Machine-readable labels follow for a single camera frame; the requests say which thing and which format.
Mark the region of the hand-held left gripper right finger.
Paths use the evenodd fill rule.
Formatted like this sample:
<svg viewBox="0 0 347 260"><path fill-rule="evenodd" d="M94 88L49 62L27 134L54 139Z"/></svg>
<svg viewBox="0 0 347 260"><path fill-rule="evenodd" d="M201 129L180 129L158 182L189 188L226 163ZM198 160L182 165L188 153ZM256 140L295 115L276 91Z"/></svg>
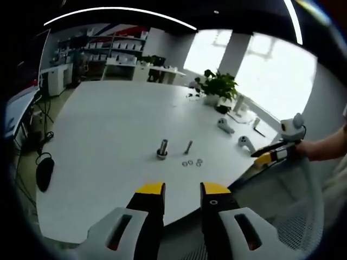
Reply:
<svg viewBox="0 0 347 260"><path fill-rule="evenodd" d="M200 191L208 259L298 259L276 228L251 209L240 208L227 187L201 182Z"/></svg>

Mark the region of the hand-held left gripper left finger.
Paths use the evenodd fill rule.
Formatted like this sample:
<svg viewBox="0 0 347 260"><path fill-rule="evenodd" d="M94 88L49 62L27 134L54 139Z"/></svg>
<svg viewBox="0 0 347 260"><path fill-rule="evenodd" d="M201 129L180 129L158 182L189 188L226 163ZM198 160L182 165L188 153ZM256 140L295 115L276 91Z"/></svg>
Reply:
<svg viewBox="0 0 347 260"><path fill-rule="evenodd" d="M145 184L126 207L92 225L69 259L157 259L164 231L165 183Z"/></svg>

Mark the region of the person's right hand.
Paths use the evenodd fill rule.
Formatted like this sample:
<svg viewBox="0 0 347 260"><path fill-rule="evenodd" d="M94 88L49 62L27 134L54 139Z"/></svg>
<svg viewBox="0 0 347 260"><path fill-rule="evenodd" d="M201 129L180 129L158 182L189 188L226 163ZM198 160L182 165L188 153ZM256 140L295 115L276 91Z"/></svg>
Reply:
<svg viewBox="0 0 347 260"><path fill-rule="evenodd" d="M301 140L295 147L298 153L306 156L310 161L314 159L314 142Z"/></svg>

